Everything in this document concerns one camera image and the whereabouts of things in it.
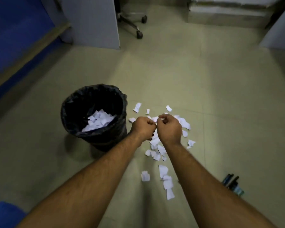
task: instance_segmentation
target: floor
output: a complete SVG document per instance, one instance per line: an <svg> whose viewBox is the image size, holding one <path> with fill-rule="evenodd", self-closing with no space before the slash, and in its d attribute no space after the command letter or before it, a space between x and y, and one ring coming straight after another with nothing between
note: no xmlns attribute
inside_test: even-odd
<svg viewBox="0 0 285 228"><path fill-rule="evenodd" d="M239 175L243 198L285 228L285 51L258 48L260 30L188 24L181 8L145 8L142 40L121 25L120 51L63 46L0 100L0 200L29 211L96 158L67 135L60 106L76 89L106 83L128 96L128 118L169 104L191 124L194 157L219 180ZM100 227L197 227L171 162L175 198L167 201L163 161L146 157L148 148L136 151ZM141 182L143 170L150 182Z"/></svg>

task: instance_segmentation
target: hand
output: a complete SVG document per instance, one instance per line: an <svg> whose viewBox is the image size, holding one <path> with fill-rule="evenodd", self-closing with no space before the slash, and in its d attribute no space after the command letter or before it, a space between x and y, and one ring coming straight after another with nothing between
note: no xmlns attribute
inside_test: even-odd
<svg viewBox="0 0 285 228"><path fill-rule="evenodd" d="M158 116L157 120L157 134L165 145L179 145L182 135L181 124L178 120L170 114L162 114Z"/></svg>
<svg viewBox="0 0 285 228"><path fill-rule="evenodd" d="M140 142L146 140L151 141L153 133L156 130L156 123L147 117L138 117L135 122L133 122L130 134L135 135L139 138Z"/></svg>

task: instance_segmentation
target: chair caster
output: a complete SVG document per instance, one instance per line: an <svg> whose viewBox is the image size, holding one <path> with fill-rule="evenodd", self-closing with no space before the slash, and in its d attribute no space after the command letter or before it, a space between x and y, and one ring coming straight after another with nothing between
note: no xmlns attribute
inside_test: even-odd
<svg viewBox="0 0 285 228"><path fill-rule="evenodd" d="M143 24L147 23L147 19L148 19L148 17L147 17L146 15L143 16L143 17L142 17L142 23L143 23Z"/></svg>
<svg viewBox="0 0 285 228"><path fill-rule="evenodd" d="M136 37L137 39L142 39L143 33L141 31L136 31Z"/></svg>

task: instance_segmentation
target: black trash can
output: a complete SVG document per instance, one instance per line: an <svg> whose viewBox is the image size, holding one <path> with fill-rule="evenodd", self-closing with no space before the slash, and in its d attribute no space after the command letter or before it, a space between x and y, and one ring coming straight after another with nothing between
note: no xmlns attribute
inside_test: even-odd
<svg viewBox="0 0 285 228"><path fill-rule="evenodd" d="M107 152L127 136L127 104L127 96L116 86L85 86L72 93L62 103L61 121L68 133ZM116 117L105 127L82 132L88 124L87 117L101 109Z"/></svg>

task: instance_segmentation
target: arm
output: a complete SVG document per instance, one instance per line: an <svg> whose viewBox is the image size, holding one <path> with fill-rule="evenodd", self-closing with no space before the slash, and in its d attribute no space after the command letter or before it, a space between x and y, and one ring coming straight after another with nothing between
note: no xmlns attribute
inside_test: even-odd
<svg viewBox="0 0 285 228"><path fill-rule="evenodd" d="M39 203L18 228L97 227L135 150L155 129L152 120L137 118L125 139Z"/></svg>
<svg viewBox="0 0 285 228"><path fill-rule="evenodd" d="M200 228L275 228L254 207L225 188L181 145L182 129L177 119L171 115L159 118L158 136Z"/></svg>

